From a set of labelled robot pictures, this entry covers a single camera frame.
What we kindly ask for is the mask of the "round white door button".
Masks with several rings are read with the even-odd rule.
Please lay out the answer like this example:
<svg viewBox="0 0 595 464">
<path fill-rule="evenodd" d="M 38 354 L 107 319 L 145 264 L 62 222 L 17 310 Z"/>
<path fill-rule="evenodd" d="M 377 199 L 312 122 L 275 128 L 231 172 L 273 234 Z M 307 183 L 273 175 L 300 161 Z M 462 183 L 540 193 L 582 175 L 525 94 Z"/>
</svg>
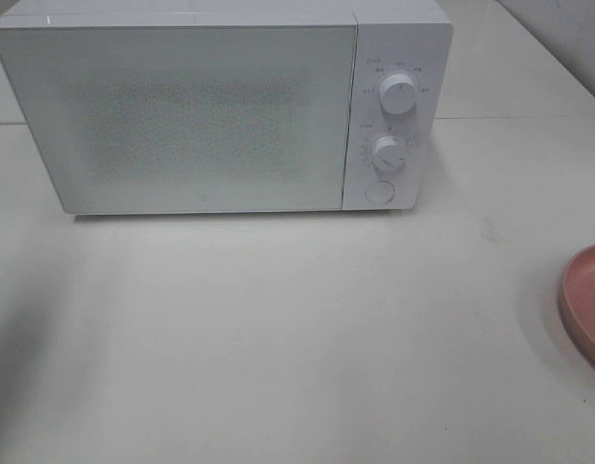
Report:
<svg viewBox="0 0 595 464">
<path fill-rule="evenodd" d="M 366 199 L 372 204 L 389 204 L 395 196 L 395 187 L 388 181 L 376 181 L 366 188 Z"/>
</svg>

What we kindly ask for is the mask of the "white microwave knob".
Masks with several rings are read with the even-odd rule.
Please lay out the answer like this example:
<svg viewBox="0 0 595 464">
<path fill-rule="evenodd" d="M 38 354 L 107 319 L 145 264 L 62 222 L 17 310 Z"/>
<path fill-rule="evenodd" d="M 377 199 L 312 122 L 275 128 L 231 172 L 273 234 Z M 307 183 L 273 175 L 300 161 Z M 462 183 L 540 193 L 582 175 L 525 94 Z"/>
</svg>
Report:
<svg viewBox="0 0 595 464">
<path fill-rule="evenodd" d="M 394 172 L 403 168 L 409 154 L 407 142 L 402 138 L 386 135 L 372 144 L 372 164 L 381 172 Z"/>
<path fill-rule="evenodd" d="M 410 111 L 416 105 L 418 93 L 416 78 L 404 70 L 390 73 L 378 84 L 380 105 L 391 115 Z"/>
</svg>

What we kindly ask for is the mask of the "white microwave door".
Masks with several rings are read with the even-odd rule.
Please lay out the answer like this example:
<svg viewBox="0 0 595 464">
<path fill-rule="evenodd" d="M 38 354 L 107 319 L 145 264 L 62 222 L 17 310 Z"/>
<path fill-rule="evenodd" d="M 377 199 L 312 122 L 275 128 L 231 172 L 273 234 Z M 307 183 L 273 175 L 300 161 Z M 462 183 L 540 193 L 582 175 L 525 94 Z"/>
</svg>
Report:
<svg viewBox="0 0 595 464">
<path fill-rule="evenodd" d="M 337 210 L 353 26 L 0 29 L 71 214 Z"/>
</svg>

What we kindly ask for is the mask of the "pink plate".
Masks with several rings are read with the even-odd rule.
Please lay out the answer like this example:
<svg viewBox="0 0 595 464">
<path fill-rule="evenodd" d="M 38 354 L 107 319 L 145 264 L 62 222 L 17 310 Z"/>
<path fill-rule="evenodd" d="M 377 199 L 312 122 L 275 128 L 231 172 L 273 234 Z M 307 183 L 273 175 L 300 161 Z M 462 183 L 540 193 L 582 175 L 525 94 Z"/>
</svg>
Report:
<svg viewBox="0 0 595 464">
<path fill-rule="evenodd" d="M 595 245 L 579 251 L 564 268 L 559 312 L 568 336 L 595 366 Z"/>
</svg>

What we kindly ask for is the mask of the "white microwave oven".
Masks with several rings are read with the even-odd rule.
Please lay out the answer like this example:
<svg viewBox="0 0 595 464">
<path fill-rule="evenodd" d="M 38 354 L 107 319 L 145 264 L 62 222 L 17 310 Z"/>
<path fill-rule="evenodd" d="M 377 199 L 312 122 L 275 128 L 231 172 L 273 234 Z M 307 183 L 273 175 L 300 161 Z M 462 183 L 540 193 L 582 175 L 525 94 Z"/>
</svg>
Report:
<svg viewBox="0 0 595 464">
<path fill-rule="evenodd" d="M 341 25 L 353 26 L 356 35 L 340 207 L 164 214 L 409 209 L 417 200 L 454 33 L 451 21 L 433 1 L 20 1 L 0 16 L 0 29 Z M 416 78 L 417 102 L 402 115 L 387 114 L 380 105 L 378 84 L 401 70 Z M 403 168 L 394 172 L 378 171 L 372 164 L 372 144 L 386 135 L 404 139 L 409 147 Z M 394 185 L 389 204 L 366 199 L 366 188 L 376 181 Z"/>
</svg>

